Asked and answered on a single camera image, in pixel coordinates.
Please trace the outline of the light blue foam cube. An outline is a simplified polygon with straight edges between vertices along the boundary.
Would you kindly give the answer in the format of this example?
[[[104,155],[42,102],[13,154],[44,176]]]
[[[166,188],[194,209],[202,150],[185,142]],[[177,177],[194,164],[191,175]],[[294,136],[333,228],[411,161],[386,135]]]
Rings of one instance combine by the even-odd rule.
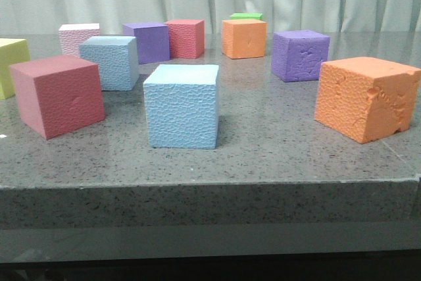
[[[130,91],[139,78],[134,36],[93,36],[79,44],[80,57],[99,65],[103,91]]]
[[[214,149],[218,133],[216,64],[161,64],[143,83],[152,147]]]

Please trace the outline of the pink foam cube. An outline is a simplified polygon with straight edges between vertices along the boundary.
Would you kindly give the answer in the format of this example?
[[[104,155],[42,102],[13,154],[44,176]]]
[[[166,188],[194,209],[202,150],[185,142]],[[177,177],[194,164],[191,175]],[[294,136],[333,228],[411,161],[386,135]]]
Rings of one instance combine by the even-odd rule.
[[[79,57],[79,45],[85,40],[99,35],[99,23],[63,24],[59,28],[59,39],[63,55]]]

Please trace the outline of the purple foam cube back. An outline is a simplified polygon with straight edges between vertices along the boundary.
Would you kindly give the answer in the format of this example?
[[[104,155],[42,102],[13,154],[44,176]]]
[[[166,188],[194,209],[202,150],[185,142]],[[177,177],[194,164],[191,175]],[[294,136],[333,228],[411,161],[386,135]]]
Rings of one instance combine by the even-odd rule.
[[[159,22],[131,22],[123,24],[123,34],[137,41],[139,64],[170,60],[168,25]]]

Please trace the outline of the purple foam cube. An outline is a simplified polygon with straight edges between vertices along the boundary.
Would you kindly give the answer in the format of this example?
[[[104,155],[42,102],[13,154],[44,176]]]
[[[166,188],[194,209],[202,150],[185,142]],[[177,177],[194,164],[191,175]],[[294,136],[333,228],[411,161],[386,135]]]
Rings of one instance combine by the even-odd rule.
[[[123,34],[137,41],[139,64],[170,60],[168,25],[159,22],[131,22],[123,24]]]
[[[330,36],[312,30],[274,32],[272,73],[284,82],[317,80],[329,46]]]

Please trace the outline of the red foam cube back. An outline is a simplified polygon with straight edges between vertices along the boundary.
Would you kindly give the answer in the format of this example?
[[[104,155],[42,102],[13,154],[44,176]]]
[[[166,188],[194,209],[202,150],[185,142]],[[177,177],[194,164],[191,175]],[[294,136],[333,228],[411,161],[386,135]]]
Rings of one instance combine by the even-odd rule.
[[[172,19],[168,26],[170,57],[197,59],[205,51],[205,21],[201,19]]]

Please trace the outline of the red foam cube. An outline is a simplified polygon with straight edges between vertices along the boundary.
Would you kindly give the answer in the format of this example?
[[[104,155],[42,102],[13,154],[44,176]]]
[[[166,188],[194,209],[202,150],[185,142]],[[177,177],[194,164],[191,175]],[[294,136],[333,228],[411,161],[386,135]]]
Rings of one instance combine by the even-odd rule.
[[[45,139],[105,118],[98,64],[59,55],[9,69],[21,120]]]
[[[170,57],[197,59],[205,51],[205,21],[201,19],[172,19],[168,26]]]

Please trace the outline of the yellow foam cube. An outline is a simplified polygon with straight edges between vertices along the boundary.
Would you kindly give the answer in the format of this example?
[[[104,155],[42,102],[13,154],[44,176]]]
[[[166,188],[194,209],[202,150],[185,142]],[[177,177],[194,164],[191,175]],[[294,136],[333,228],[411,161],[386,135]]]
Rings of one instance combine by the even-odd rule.
[[[9,66],[30,60],[30,52],[26,39],[1,38],[1,99],[8,99],[14,95]]]

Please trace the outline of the green foam cube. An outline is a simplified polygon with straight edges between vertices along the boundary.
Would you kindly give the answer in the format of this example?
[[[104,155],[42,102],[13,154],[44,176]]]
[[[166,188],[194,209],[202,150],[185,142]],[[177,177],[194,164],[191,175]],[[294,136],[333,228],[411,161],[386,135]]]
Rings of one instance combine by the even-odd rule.
[[[263,20],[262,13],[233,13],[230,15],[231,19],[255,19]]]

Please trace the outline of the red foam cube front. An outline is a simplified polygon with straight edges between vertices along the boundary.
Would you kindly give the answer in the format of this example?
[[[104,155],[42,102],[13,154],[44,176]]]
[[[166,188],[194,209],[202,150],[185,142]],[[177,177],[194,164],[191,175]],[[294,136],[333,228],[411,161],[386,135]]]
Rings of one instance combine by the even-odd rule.
[[[9,69],[21,120],[45,139],[105,118],[98,64],[59,55]]]

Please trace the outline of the orange foam cube back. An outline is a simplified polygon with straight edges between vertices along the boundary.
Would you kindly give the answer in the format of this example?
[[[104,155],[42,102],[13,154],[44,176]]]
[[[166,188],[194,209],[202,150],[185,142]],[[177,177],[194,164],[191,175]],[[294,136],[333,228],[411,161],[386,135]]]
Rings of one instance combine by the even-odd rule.
[[[221,50],[231,59],[263,57],[267,23],[257,19],[223,20]]]

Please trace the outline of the orange foam cube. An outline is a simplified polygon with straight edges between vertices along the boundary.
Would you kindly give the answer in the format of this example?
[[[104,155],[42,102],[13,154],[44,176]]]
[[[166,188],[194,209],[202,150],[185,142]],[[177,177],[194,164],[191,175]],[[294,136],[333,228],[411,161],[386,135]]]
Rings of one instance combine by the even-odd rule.
[[[314,118],[359,143],[403,132],[419,83],[419,68],[374,57],[324,62]]]
[[[257,19],[223,20],[221,50],[231,59],[263,57],[267,23]]]

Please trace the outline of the purple foam cube right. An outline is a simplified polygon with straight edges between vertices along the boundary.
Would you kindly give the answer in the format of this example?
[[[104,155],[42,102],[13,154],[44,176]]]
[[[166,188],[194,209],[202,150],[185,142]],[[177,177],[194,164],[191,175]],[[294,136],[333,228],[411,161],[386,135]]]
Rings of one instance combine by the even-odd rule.
[[[317,80],[329,46],[330,36],[312,30],[274,32],[272,73],[284,82]]]

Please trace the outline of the orange foam cube front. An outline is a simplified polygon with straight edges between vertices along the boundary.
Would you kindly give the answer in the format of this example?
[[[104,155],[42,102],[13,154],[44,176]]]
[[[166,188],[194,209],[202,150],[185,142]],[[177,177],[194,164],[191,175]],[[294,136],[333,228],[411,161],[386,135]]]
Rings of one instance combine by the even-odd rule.
[[[419,83],[419,68],[374,57],[324,62],[314,118],[359,143],[403,132]]]

